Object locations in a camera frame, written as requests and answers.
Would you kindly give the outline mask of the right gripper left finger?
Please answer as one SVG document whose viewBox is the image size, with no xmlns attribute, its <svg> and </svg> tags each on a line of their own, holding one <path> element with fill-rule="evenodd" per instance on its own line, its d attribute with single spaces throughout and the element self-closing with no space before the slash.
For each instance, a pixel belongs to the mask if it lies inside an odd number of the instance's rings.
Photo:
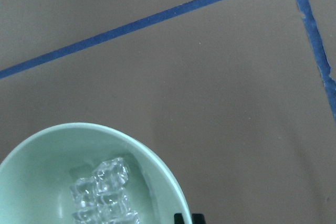
<svg viewBox="0 0 336 224">
<path fill-rule="evenodd" d="M 174 214 L 174 224 L 185 224 L 183 215 L 181 213 Z"/>
</svg>

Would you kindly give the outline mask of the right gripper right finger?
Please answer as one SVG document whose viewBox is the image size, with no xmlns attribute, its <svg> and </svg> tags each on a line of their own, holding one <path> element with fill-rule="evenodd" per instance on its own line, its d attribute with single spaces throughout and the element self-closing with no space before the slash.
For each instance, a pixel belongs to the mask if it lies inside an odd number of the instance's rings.
<svg viewBox="0 0 336 224">
<path fill-rule="evenodd" d="M 192 223 L 193 224 L 206 224 L 205 216 L 200 213 L 193 213 L 192 214 Z"/>
</svg>

